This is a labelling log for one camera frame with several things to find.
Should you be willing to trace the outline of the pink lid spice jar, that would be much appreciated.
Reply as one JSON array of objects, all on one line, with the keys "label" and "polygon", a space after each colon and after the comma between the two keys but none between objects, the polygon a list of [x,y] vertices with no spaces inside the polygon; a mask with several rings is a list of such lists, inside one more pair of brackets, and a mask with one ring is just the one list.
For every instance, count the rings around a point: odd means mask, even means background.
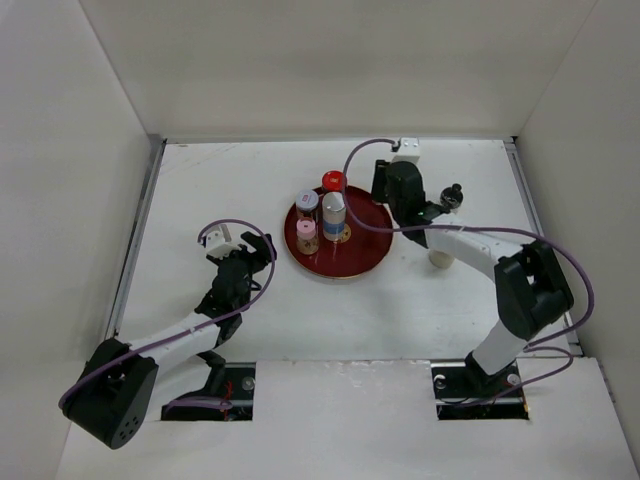
[{"label": "pink lid spice jar", "polygon": [[300,253],[313,255],[319,249],[316,222],[301,218],[296,222],[296,246]]}]

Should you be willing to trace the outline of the purple label spice jar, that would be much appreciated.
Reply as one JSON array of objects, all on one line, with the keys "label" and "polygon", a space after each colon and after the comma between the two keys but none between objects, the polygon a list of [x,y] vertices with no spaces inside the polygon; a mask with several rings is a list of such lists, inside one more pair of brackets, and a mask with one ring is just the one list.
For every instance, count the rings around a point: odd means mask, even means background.
[{"label": "purple label spice jar", "polygon": [[318,218],[319,195],[315,190],[303,189],[298,192],[295,200],[295,209],[298,219]]}]

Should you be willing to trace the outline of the red lid sauce jar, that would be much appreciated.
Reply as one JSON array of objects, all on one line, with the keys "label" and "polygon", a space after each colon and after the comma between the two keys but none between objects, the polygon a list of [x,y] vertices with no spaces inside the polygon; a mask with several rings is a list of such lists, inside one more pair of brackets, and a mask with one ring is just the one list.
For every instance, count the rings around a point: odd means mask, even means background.
[{"label": "red lid sauce jar", "polygon": [[339,170],[330,170],[323,174],[321,187],[324,193],[343,192],[348,185],[346,175]]}]

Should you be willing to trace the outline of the silver lid white shaker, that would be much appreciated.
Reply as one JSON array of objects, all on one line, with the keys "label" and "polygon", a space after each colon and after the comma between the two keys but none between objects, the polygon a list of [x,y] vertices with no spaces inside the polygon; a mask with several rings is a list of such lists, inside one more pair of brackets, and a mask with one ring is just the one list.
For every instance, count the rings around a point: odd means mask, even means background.
[{"label": "silver lid white shaker", "polygon": [[346,231],[346,205],[338,192],[326,193],[322,199],[322,232],[326,240],[342,243]]}]

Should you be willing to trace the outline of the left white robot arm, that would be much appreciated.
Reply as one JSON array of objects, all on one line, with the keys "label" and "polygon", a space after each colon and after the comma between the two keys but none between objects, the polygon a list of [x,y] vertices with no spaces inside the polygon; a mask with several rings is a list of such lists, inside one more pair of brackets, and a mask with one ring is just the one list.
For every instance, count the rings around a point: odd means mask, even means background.
[{"label": "left white robot arm", "polygon": [[275,273],[277,254],[269,234],[245,232],[236,247],[207,253],[217,267],[211,288],[177,324],[141,340],[110,338],[94,351],[76,383],[59,400],[63,415],[112,450],[128,443],[148,411],[156,380],[233,336],[242,313],[265,292],[254,276]]}]

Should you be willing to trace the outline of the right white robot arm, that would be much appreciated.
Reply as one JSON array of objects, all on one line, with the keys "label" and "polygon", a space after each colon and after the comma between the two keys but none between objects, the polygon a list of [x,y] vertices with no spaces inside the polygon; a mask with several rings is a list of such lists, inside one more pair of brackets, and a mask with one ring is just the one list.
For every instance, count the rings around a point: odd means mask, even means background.
[{"label": "right white robot arm", "polygon": [[412,162],[378,160],[371,194],[389,206],[405,237],[429,250],[433,264],[443,267],[440,258],[450,256],[493,281],[498,320],[466,356],[463,373],[471,393],[489,394],[527,343],[574,305],[553,248],[539,239],[518,244],[464,227],[455,214],[462,187],[454,183],[438,203],[428,201]]}]

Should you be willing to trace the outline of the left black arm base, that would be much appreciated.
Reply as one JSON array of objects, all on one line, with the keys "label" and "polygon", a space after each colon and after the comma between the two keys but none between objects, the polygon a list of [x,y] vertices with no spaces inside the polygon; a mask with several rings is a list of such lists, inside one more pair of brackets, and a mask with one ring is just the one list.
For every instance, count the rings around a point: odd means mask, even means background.
[{"label": "left black arm base", "polygon": [[210,350],[198,357],[209,368],[204,385],[163,405],[161,421],[236,422],[253,419],[255,363],[231,363]]}]

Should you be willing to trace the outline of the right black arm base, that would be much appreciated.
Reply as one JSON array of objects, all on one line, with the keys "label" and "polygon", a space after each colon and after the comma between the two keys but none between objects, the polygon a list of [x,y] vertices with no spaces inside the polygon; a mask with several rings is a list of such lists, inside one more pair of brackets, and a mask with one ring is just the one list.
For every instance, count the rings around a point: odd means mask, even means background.
[{"label": "right black arm base", "polygon": [[529,419],[515,361],[486,376],[466,359],[438,360],[431,363],[431,377],[441,421]]}]

